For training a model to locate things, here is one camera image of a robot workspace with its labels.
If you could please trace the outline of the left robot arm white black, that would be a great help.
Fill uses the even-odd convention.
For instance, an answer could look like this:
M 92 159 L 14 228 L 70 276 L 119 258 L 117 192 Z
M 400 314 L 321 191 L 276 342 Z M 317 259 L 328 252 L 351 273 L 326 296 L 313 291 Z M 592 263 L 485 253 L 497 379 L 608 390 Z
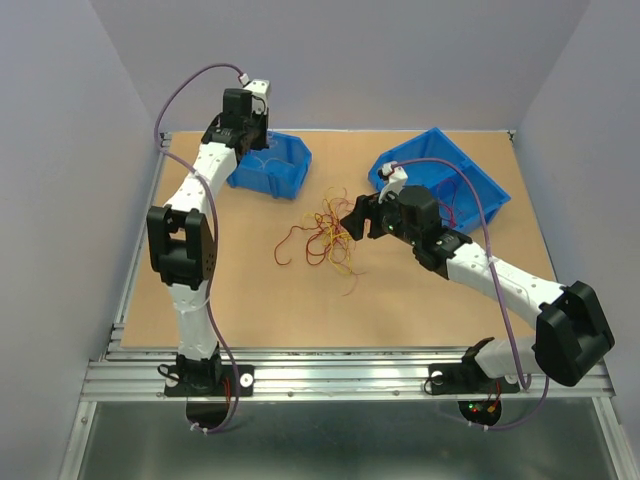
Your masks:
M 199 393 L 215 392 L 223 371 L 211 359 L 219 355 L 210 289 L 218 253 L 215 197 L 252 150 L 268 147 L 270 82 L 243 80 L 223 93 L 222 111 L 201 137 L 195 160 L 163 206 L 146 217 L 152 270 L 170 293 L 179 329 L 178 359 L 194 363 L 188 382 Z

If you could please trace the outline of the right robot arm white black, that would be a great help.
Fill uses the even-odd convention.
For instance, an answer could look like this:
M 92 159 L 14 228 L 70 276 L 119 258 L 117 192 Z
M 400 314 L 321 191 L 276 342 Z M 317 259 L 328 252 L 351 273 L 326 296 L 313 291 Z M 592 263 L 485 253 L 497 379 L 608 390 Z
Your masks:
M 496 300 L 534 329 L 534 336 L 515 342 L 489 337 L 468 348 L 459 363 L 443 370 L 442 384 L 453 393 L 482 390 L 518 373 L 544 374 L 573 387 L 615 344 L 592 287 L 540 279 L 488 257 L 469 236 L 444 225 L 424 187 L 361 195 L 340 224 L 356 241 L 391 235 L 405 242 L 426 270 Z

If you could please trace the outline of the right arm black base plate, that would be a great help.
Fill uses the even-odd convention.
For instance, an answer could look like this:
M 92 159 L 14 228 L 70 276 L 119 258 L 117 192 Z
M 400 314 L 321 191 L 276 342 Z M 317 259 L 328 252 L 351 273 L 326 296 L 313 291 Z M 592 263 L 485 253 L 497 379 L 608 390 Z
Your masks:
M 479 367 L 464 363 L 440 363 L 429 366 L 423 391 L 428 395 L 480 395 L 518 393 L 520 387 L 505 377 L 489 378 Z

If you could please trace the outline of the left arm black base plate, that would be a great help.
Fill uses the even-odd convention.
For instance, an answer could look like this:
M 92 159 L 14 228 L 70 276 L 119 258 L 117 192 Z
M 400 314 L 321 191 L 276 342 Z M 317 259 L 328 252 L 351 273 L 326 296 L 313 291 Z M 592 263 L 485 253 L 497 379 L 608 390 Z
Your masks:
M 221 375 L 217 383 L 207 376 L 194 380 L 180 376 L 176 365 L 160 364 L 157 370 L 165 381 L 163 395 L 169 398 L 222 398 L 236 395 L 236 377 L 231 365 L 221 366 Z M 254 390 L 255 367 L 239 364 L 238 374 L 239 396 L 251 397 Z

